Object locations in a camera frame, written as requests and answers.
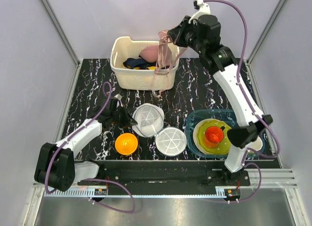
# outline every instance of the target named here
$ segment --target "metal floor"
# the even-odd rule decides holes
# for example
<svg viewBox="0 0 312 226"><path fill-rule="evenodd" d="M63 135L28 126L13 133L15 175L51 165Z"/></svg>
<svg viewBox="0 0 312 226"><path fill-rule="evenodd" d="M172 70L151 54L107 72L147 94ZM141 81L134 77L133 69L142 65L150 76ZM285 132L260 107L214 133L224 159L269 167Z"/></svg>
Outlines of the metal floor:
<svg viewBox="0 0 312 226"><path fill-rule="evenodd" d="M250 196L242 189L242 199ZM131 209L130 199L107 198L104 203ZM44 197L36 226L294 226L282 189L261 189L239 204L209 203L205 199L136 199L137 212L123 214L92 205L85 198Z"/></svg>

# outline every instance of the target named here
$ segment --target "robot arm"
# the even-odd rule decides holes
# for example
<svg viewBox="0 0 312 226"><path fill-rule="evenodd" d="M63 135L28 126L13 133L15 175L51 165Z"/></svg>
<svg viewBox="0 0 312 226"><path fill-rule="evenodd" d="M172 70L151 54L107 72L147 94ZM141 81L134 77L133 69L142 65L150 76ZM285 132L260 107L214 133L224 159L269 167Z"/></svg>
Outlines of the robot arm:
<svg viewBox="0 0 312 226"><path fill-rule="evenodd" d="M103 99L95 108L93 113L80 126L85 127L77 135L69 140L74 132L55 144L46 143L41 147L37 167L35 171L35 181L44 184L48 165L51 161L53 153L64 143L61 152L58 154L58 161L53 163L49 175L48 185L61 191L66 191L72 183L81 180L94 178L98 174L99 166L94 162L85 161L75 164L74 158L80 151L95 137L99 136L103 131L107 130L113 123L117 123L119 127L128 127L136 124L135 120L129 115L122 106L118 95L111 98L106 108L93 120L91 124L86 126L92 118L101 110L106 102Z"/></svg>
<svg viewBox="0 0 312 226"><path fill-rule="evenodd" d="M220 44L221 24L216 16L210 15L204 0L194 1L199 11L192 17L185 16L182 22L168 31L173 43L180 47L190 47L199 54L201 64L220 84L235 112L238 127L228 131L231 142L225 166L230 173L242 169L242 161L247 147L254 142L265 127L251 111L237 83L237 60L230 48ZM273 122L271 115L264 115L252 99L244 82L240 81L249 101L258 116L267 123Z"/></svg>

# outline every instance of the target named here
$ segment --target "plastic basket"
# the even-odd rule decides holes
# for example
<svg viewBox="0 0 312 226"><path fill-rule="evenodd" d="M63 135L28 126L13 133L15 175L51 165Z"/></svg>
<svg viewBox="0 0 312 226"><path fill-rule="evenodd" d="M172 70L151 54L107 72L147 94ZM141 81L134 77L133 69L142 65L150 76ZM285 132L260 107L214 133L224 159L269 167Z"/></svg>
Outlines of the plastic basket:
<svg viewBox="0 0 312 226"><path fill-rule="evenodd" d="M167 90L175 83L179 60L167 75L157 75L153 70L135 70L122 68L122 63L128 58L138 58L142 49L150 45L158 45L157 41L133 41L130 37L119 37L113 46L110 64L115 72L119 86L134 90ZM168 44L172 59L179 54L179 47Z"/></svg>

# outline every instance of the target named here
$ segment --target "black marble surface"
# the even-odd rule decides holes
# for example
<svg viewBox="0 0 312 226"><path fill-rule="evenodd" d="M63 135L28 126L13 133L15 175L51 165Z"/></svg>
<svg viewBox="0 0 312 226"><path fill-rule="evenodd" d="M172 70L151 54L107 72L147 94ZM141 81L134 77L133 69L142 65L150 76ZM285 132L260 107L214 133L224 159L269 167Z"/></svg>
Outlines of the black marble surface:
<svg viewBox="0 0 312 226"><path fill-rule="evenodd" d="M254 97L251 81L245 66L241 71L242 78ZM159 94L152 91L121 89L109 59L84 59L78 81L69 108L63 130L63 137L76 129L91 113L97 99L102 94L102 84L109 81L113 95L123 96L122 102L130 114L141 104L151 103L161 107L165 113L165 126L171 125L184 131L187 116L199 109L231 109L223 90L204 69L199 59L180 59L179 69L175 75L175 85L171 90ZM113 125L99 137L93 139L76 157L78 160L206 160L194 155L188 147L176 157L166 157L155 145L154 138L138 137L139 147L129 156L123 156L115 150L115 139L124 132L134 133L131 128L120 129ZM271 155L271 148L266 134L264 153Z"/></svg>

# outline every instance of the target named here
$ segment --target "orange cup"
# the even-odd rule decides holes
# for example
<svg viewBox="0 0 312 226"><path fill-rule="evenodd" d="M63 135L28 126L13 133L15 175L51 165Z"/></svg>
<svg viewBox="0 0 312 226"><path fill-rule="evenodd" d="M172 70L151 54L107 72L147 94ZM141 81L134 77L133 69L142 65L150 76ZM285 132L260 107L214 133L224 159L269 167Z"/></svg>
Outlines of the orange cup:
<svg viewBox="0 0 312 226"><path fill-rule="evenodd" d="M224 133L223 133L224 129L225 129L224 126L208 127L205 132L205 137L203 138L204 144L209 148L216 148L224 138Z"/></svg>

